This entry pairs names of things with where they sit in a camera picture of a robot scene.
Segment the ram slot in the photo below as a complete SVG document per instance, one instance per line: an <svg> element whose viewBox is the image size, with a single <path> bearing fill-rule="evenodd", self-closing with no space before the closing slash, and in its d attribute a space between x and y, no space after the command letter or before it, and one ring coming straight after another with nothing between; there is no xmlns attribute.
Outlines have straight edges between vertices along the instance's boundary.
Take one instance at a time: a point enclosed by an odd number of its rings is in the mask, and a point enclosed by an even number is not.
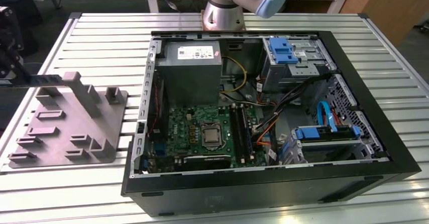
<svg viewBox="0 0 429 224"><path fill-rule="evenodd" d="M251 155L253 153L253 142L252 142L252 136L251 136L251 129L249 129L249 124L248 124L248 117L247 117L247 108L241 106L239 108L239 115L240 115L240 120L241 120L241 134L243 134L243 139L245 141L245 146L247 146L247 151L245 151L245 156L247 158L251 158Z"/></svg>
<svg viewBox="0 0 429 224"><path fill-rule="evenodd" d="M240 122L241 121L240 121L239 109L236 106L231 106L231 123L232 123L232 134L233 134L233 141L235 141L236 157L240 163L245 163L247 144L245 144L245 141L243 140Z"/></svg>

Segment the white table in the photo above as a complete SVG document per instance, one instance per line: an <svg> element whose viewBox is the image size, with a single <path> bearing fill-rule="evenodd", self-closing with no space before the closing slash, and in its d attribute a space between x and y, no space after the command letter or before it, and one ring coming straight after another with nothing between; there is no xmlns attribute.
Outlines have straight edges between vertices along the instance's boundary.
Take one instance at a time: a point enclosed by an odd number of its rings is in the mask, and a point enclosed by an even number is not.
<svg viewBox="0 0 429 224"><path fill-rule="evenodd" d="M386 223L429 219L429 86L371 20L357 15L245 15L248 30L335 33L423 172L349 202L152 218L121 196L126 149L136 131L150 32L201 30L200 14L84 14L67 21L39 74L79 71L85 84L130 93L117 160L110 164L11 169L9 153L38 101L31 89L0 139L0 223Z"/></svg>

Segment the motherboard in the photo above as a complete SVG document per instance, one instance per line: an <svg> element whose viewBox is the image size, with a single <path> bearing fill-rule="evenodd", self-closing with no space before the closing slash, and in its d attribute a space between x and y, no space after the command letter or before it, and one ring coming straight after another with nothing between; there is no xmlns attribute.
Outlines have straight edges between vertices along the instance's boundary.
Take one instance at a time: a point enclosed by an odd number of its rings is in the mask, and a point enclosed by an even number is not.
<svg viewBox="0 0 429 224"><path fill-rule="evenodd" d="M244 107L243 119L236 118L240 111L240 107L232 106L173 107L168 141L153 146L161 157L157 158L157 168L162 172L170 169L178 171L182 162L197 161L201 164L210 156L224 164L229 163L228 168L267 166L265 150L255 150L252 143L247 142L252 139L251 128L259 122L256 109L253 106ZM239 132L244 128L248 129L241 133L249 133L249 136L241 139Z"/></svg>

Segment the floor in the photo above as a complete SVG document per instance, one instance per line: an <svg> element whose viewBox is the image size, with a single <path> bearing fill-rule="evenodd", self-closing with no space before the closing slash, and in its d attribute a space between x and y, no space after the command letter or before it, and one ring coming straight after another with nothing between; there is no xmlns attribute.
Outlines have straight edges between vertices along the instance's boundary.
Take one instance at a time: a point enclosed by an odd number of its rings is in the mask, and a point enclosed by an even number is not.
<svg viewBox="0 0 429 224"><path fill-rule="evenodd" d="M196 8L201 8L205 3L196 3L192 5L190 1L176 0L173 1L181 12L194 12ZM145 0L109 0L109 1L63 1L63 8L57 10L51 1L37 3L45 23L33 28L35 39L39 42L39 51L26 57L27 63L43 63L50 53L51 47L55 43L58 35L63 29L65 23L69 19L71 12L86 13L145 13L149 12L148 2ZM160 1L161 12L176 12L169 8L165 1ZM427 82L429 82L429 34L423 34L419 28L415 28L399 50L404 57L411 62L412 66L422 74ZM37 73L41 64L30 64L27 68L31 73ZM9 122L14 116L15 110L26 95L27 90L14 89L0 91L0 135L9 126Z"/></svg>

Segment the wooden cabinet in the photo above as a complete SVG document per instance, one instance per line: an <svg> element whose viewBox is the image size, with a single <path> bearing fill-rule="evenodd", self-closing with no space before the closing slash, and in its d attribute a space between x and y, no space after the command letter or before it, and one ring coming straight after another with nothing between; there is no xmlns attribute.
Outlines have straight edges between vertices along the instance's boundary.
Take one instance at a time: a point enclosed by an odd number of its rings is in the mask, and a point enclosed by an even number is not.
<svg viewBox="0 0 429 224"><path fill-rule="evenodd" d="M429 0L347 0L341 13L367 13L399 45L428 10Z"/></svg>

